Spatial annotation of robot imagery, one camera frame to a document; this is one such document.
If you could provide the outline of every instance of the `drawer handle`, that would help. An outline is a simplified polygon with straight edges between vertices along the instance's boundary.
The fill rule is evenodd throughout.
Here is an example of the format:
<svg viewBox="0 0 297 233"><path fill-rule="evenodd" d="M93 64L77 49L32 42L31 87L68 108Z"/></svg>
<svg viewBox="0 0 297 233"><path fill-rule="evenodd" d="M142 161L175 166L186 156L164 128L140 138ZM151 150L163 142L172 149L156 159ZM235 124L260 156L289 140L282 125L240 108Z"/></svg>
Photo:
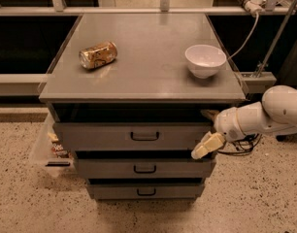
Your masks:
<svg viewBox="0 0 297 233"><path fill-rule="evenodd" d="M156 134L153 136L136 136L134 132L130 132L130 137L133 141L157 141L159 139L159 132L156 132Z"/></svg>
<svg viewBox="0 0 297 233"><path fill-rule="evenodd" d="M136 174L153 174L156 172L156 165L154 165L153 169L152 170L145 170L145 171L142 171L142 170L137 170L137 166L134 165L133 166L133 171L136 173Z"/></svg>
<svg viewBox="0 0 297 233"><path fill-rule="evenodd" d="M138 188L137 194L138 196L141 196L141 197L150 197L150 196L156 195L156 188L151 193L140 192L140 189Z"/></svg>

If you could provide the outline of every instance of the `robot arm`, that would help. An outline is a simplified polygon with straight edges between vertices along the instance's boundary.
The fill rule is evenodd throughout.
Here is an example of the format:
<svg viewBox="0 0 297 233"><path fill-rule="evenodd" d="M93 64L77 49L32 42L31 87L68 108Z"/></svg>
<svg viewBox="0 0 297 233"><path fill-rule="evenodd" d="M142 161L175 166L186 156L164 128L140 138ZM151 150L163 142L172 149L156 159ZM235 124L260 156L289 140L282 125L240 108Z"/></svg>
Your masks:
<svg viewBox="0 0 297 233"><path fill-rule="evenodd" d="M233 107L220 113L202 113L214 122L216 133L209 132L196 146L191 154L194 159L221 149L226 142L243 140L247 135L278 136L297 133L297 90L278 85L264 93L262 103Z"/></svg>

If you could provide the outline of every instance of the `speckled floor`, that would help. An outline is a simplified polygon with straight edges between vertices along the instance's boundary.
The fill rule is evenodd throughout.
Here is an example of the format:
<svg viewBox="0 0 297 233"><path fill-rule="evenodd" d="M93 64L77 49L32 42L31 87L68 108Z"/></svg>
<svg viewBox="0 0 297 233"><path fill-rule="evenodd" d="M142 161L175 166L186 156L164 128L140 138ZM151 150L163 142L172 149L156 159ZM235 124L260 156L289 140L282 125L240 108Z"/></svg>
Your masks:
<svg viewBox="0 0 297 233"><path fill-rule="evenodd" d="M195 201L96 202L77 175L29 162L46 112L0 109L0 233L297 232L297 135L264 136L245 157L218 154Z"/></svg>

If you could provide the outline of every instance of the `metallic can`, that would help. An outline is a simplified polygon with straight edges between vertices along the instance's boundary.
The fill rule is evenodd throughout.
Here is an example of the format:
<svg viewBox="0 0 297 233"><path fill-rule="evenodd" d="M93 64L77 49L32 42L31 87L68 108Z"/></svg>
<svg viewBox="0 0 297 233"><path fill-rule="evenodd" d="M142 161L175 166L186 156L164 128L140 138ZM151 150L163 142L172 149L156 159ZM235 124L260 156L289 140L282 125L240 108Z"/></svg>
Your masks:
<svg viewBox="0 0 297 233"><path fill-rule="evenodd" d="M81 50L79 57L83 68L95 69L115 60L117 57L116 45L112 42L100 43L94 47Z"/></svg>

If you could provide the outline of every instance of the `white bowl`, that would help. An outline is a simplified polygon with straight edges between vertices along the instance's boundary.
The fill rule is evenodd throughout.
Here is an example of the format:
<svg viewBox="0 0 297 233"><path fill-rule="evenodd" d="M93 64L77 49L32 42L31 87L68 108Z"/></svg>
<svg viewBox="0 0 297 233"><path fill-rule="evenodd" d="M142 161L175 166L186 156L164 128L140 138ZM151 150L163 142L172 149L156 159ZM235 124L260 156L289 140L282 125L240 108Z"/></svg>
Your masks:
<svg viewBox="0 0 297 233"><path fill-rule="evenodd" d="M225 53L213 46L195 45L185 52L188 69L194 76L206 79L223 69L226 62Z"/></svg>

